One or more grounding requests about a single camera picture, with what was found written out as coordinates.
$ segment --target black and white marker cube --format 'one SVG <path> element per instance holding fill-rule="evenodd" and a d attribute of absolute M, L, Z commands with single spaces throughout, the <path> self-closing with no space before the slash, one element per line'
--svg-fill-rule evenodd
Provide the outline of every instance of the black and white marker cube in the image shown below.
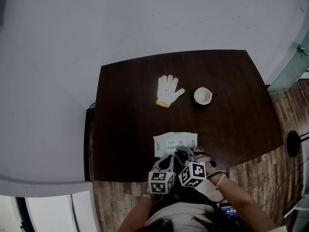
<path fill-rule="evenodd" d="M 182 186 L 195 188 L 206 179 L 204 163 L 190 162 L 179 175 Z"/>
<path fill-rule="evenodd" d="M 175 183 L 174 172 L 149 172 L 148 183 L 151 193 L 166 194 Z"/>

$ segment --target dark wooden table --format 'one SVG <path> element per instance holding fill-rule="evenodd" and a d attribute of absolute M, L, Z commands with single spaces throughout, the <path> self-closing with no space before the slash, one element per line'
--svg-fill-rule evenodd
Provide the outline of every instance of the dark wooden table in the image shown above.
<path fill-rule="evenodd" d="M 156 105 L 162 75 L 185 89 L 170 108 Z M 194 101 L 199 87 L 217 97 Z M 198 133 L 198 146 L 225 169 L 283 144 L 264 82 L 246 51 L 209 50 L 161 54 L 102 66 L 94 118 L 94 179 L 147 181 L 154 162 L 153 136 Z"/>

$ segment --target person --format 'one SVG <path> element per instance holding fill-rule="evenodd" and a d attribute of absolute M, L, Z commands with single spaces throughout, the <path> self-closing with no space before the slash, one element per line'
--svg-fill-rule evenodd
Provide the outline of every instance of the person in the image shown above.
<path fill-rule="evenodd" d="M 205 170 L 207 175 L 216 171 L 209 162 L 205 162 Z M 169 193 L 154 203 L 151 193 L 143 195 L 122 222 L 119 232 L 286 232 L 286 227 L 277 226 L 248 192 L 222 175 L 217 174 L 209 180 L 215 186 L 220 182 L 218 189 L 236 209 L 240 224 L 224 217 L 204 194 L 195 188 L 182 187 L 178 180 L 172 188 L 174 196 Z"/>

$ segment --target phone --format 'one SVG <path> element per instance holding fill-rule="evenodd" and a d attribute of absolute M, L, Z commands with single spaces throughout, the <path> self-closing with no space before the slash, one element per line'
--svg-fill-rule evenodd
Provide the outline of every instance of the phone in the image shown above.
<path fill-rule="evenodd" d="M 230 218 L 232 219 L 233 221 L 240 221 L 240 217 L 236 211 L 236 209 L 231 206 L 230 203 L 221 203 L 219 205 L 219 208 L 220 208 L 220 212 L 221 214 L 226 217 L 226 218 Z"/>

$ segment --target white work glove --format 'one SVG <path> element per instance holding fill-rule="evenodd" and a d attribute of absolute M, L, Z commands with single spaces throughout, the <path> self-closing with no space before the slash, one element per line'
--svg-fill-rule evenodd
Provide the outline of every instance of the white work glove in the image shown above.
<path fill-rule="evenodd" d="M 169 75 L 167 78 L 165 75 L 159 78 L 158 82 L 158 100 L 155 102 L 159 106 L 169 107 L 176 99 L 184 93 L 184 89 L 181 88 L 175 92 L 178 84 L 178 78 L 174 78 Z"/>

